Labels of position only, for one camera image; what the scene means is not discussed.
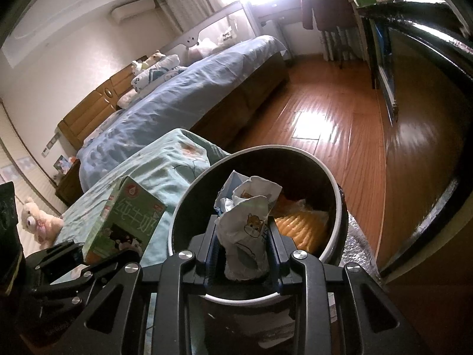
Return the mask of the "orange ribbed foam sleeve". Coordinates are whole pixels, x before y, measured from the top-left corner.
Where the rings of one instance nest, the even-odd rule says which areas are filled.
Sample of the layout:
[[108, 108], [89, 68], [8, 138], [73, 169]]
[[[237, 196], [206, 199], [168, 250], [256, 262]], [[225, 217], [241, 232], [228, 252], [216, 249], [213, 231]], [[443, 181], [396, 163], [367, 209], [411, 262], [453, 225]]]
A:
[[314, 210], [305, 200], [289, 200], [280, 195], [270, 216], [281, 235], [290, 237], [297, 249], [315, 253], [330, 238], [329, 213]]

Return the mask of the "white hamster print paper bag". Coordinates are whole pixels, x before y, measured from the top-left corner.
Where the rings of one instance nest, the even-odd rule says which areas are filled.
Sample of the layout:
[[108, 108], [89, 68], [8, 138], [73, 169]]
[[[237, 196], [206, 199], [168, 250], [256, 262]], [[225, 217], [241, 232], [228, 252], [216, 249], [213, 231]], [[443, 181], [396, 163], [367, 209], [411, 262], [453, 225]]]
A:
[[232, 172], [225, 181], [214, 208], [229, 280], [254, 280], [268, 271], [267, 221], [281, 191], [279, 184], [257, 175]]

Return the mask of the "green milk carton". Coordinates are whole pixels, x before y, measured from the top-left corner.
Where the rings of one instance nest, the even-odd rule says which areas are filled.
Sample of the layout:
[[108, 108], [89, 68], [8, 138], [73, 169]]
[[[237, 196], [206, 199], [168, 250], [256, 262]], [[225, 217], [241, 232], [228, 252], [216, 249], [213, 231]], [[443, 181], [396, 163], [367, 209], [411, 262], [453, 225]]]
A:
[[85, 240], [85, 263], [96, 264], [123, 250], [142, 256], [166, 208], [132, 177], [124, 177], [107, 198]]

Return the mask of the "green floral bed sheet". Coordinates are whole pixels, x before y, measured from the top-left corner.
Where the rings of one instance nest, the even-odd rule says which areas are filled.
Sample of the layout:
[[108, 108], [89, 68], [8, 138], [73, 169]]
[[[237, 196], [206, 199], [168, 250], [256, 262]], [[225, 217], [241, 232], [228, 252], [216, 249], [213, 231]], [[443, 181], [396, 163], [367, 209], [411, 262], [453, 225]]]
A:
[[83, 243], [116, 184], [130, 176], [167, 206], [141, 265], [147, 267], [165, 261], [176, 206], [200, 174], [228, 155], [224, 149], [190, 131], [180, 128], [169, 131], [92, 185], [63, 214], [64, 227], [56, 242]]

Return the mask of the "white teddy bear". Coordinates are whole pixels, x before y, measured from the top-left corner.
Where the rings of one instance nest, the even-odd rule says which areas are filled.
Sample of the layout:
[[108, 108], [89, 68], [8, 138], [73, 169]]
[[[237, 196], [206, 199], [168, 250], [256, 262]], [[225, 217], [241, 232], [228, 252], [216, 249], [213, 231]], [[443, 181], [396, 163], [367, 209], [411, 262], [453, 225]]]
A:
[[31, 197], [27, 197], [21, 212], [22, 227], [31, 233], [41, 249], [54, 245], [64, 222], [57, 216], [41, 210]]

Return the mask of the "wooden nightstand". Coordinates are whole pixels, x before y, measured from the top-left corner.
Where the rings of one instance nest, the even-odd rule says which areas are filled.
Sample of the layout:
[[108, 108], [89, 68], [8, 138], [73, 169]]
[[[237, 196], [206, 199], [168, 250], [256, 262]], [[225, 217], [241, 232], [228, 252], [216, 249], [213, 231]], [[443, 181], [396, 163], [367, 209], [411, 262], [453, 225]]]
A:
[[68, 207], [71, 207], [83, 195], [79, 180], [79, 168], [80, 161], [77, 159], [67, 174], [60, 180], [55, 191], [55, 195]]

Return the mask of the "blue quilt on bed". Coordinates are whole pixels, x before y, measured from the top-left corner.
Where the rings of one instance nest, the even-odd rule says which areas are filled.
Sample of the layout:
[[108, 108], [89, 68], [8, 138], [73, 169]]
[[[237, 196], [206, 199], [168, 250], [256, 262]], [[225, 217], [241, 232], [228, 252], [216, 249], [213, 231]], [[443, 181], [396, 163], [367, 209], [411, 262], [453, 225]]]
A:
[[195, 62], [137, 99], [79, 150], [83, 191], [168, 131], [196, 125], [258, 67], [284, 50], [278, 39], [261, 35]]

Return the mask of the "patterned pillow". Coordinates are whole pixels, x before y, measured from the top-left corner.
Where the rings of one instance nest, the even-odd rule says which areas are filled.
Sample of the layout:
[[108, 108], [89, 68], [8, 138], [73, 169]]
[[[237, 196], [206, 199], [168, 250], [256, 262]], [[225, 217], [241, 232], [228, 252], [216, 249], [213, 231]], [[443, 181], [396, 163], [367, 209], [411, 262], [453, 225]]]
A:
[[164, 56], [148, 68], [144, 67], [145, 62], [132, 61], [132, 87], [136, 92], [141, 92], [150, 85], [157, 87], [183, 71], [177, 54]]

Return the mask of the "wooden headboard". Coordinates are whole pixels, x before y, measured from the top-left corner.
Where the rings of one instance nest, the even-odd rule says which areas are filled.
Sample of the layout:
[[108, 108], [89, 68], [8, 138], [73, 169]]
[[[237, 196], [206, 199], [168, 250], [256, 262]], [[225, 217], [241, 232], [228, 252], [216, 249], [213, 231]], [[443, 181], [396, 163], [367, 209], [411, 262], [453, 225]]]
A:
[[58, 123], [59, 130], [75, 150], [82, 148], [84, 140], [118, 110], [118, 100], [132, 90], [133, 77], [129, 64], [91, 91]]

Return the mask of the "plush toy on bed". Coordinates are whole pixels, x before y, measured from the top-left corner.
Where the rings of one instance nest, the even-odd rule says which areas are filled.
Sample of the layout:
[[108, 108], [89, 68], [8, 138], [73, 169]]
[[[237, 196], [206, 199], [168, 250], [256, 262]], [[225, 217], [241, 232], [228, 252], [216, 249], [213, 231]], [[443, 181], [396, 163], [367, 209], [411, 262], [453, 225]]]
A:
[[160, 60], [165, 58], [166, 55], [157, 50], [154, 54], [149, 56], [145, 60], [133, 60], [132, 61], [132, 73], [134, 76], [138, 76], [143, 71], [157, 64]]

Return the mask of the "black glossy cabinet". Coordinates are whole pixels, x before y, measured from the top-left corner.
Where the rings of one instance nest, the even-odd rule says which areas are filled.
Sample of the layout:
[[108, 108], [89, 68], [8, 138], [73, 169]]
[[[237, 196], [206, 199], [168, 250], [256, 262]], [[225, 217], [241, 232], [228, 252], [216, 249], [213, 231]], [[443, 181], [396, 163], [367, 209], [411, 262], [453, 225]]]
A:
[[361, 7], [380, 91], [385, 205], [378, 268], [390, 280], [472, 216], [472, 37], [444, 0]]

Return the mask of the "dark hanging coat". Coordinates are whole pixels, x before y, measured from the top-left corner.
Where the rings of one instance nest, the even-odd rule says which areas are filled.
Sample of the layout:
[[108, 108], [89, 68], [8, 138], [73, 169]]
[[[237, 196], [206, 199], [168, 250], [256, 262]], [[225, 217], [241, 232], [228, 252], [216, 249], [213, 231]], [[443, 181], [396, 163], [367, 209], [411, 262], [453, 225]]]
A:
[[302, 26], [306, 30], [313, 30], [314, 23], [319, 31], [357, 26], [352, 5], [348, 0], [301, 0], [301, 5]]

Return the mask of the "grey crib rail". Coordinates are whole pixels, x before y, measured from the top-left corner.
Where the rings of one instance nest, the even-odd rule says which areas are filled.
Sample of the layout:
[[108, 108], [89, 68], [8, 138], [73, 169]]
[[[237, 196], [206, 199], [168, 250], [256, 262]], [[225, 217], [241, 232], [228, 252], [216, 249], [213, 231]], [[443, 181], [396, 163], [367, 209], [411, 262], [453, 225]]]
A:
[[261, 25], [249, 4], [233, 2], [160, 48], [165, 55], [177, 54], [180, 64], [194, 62], [261, 35]]

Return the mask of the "wall air conditioner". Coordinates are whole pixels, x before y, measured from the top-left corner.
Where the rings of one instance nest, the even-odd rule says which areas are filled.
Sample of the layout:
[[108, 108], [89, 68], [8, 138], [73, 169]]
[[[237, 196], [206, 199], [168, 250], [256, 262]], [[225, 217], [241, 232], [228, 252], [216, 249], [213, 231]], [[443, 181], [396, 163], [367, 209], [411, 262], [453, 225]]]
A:
[[111, 17], [117, 24], [120, 24], [125, 19], [135, 17], [154, 9], [155, 0], [137, 0], [115, 8], [111, 12]]

